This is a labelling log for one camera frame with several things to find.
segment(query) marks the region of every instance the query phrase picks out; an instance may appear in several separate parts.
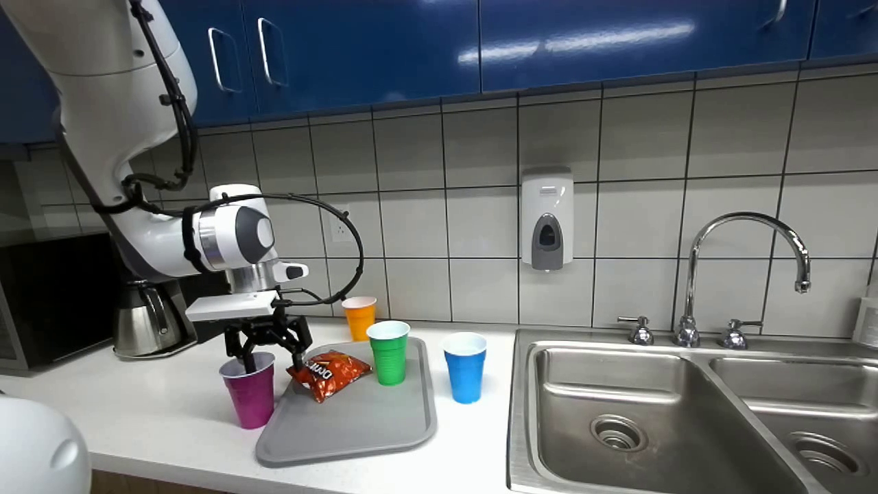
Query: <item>white soap dispenser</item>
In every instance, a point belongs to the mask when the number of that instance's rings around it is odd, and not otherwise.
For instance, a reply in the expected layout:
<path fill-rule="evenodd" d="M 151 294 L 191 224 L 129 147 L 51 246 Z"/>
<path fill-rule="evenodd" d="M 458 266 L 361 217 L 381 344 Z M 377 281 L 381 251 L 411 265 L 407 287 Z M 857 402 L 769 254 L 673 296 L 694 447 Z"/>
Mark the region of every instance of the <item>white soap dispenser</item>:
<path fill-rule="evenodd" d="M 540 273 L 573 261 L 573 178 L 568 170 L 523 176 L 523 265 Z"/>

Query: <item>orange snack bag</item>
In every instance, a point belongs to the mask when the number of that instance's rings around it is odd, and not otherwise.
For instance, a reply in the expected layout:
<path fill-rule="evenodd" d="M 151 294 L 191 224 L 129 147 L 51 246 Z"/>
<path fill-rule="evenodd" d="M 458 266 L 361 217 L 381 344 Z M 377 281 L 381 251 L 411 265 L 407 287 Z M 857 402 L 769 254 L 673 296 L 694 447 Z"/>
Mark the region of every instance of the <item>orange snack bag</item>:
<path fill-rule="evenodd" d="M 362 375 L 372 375 L 372 368 L 352 354 L 328 351 L 311 357 L 311 362 L 302 368 L 289 368 L 289 375 L 295 377 L 295 381 L 311 391 L 313 402 L 324 405 L 328 398 L 358 381 Z"/>

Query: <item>kettle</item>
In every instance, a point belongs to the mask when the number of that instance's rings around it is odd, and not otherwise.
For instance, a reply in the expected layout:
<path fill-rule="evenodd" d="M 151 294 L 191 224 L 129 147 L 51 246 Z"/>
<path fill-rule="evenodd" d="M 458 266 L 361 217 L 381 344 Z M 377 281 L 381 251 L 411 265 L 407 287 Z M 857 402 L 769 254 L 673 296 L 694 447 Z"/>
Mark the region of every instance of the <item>kettle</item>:
<path fill-rule="evenodd" d="M 185 347 L 192 328 L 178 283 L 129 281 L 116 314 L 116 357 L 151 361 Z"/>

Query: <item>upper cabinet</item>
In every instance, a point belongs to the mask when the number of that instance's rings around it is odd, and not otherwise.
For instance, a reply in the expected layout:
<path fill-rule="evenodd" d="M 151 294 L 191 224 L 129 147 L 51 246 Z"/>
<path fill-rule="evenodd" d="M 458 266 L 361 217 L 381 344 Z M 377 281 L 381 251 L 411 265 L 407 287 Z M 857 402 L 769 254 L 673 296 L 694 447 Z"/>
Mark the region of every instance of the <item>upper cabinet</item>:
<path fill-rule="evenodd" d="M 815 0 L 484 0 L 484 85 L 518 91 L 808 58 Z"/>
<path fill-rule="evenodd" d="M 0 11 L 0 143 L 55 140 L 53 81 Z"/>
<path fill-rule="evenodd" d="M 162 0 L 204 128 L 479 95 L 479 0 Z"/>
<path fill-rule="evenodd" d="M 258 117 L 479 95 L 479 0 L 247 0 Z"/>
<path fill-rule="evenodd" d="M 812 62 L 878 56 L 878 0 L 824 0 L 819 5 Z"/>

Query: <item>cable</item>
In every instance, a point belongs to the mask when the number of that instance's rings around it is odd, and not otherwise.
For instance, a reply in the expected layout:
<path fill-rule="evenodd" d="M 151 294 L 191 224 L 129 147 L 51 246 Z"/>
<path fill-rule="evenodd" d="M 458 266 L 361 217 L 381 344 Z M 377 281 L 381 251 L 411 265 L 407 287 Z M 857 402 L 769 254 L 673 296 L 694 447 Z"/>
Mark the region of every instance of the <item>cable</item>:
<path fill-rule="evenodd" d="M 191 176 L 195 170 L 195 161 L 199 161 L 199 129 L 195 129 L 188 97 L 185 97 L 175 74 L 170 73 L 155 32 L 149 27 L 149 22 L 155 18 L 144 10 L 144 0 L 129 0 L 129 5 L 132 5 L 132 18 L 137 21 L 137 25 L 144 32 L 149 52 L 156 62 L 156 69 L 162 74 L 166 91 L 169 91 L 169 95 L 159 97 L 159 103 L 166 107 L 170 106 L 175 129 L 178 129 L 175 136 L 181 140 L 181 170 L 173 174 L 175 182 L 169 182 L 169 178 L 155 176 L 155 174 L 132 174 L 129 178 L 123 178 L 123 193 L 132 199 L 137 182 L 151 185 L 156 191 L 185 191 L 188 187 L 188 182 L 191 182 Z"/>
<path fill-rule="evenodd" d="M 361 283 L 362 266 L 366 266 L 362 239 L 361 239 L 361 231 L 354 229 L 354 224 L 348 220 L 348 211 L 341 211 L 341 209 L 336 209 L 332 204 L 324 204 L 324 202 L 311 199 L 311 195 L 233 195 L 233 199 L 225 195 L 225 199 L 221 199 L 221 202 L 210 202 L 210 204 L 185 209 L 185 224 L 192 224 L 195 215 L 215 211 L 215 209 L 221 209 L 221 206 L 225 206 L 225 204 L 256 202 L 256 199 L 262 199 L 262 202 L 307 204 L 307 206 L 324 209 L 324 211 L 329 211 L 336 220 L 341 220 L 341 224 L 352 231 L 354 246 L 358 246 L 358 270 L 354 270 L 354 277 L 352 277 L 341 292 L 336 292 L 336 294 L 328 296 L 328 299 L 317 296 L 317 294 L 307 292 L 307 290 L 299 290 L 302 294 L 313 296 L 313 302 L 295 302 L 295 305 L 299 305 L 299 309 L 313 309 L 313 305 L 336 305 L 336 302 L 344 302 L 344 299 L 354 292 L 354 287 Z M 192 231 L 192 229 L 191 229 L 191 231 L 185 229 L 185 246 L 195 246 L 192 236 L 195 236 L 195 231 Z M 201 257 L 188 257 L 188 261 L 199 270 Z"/>

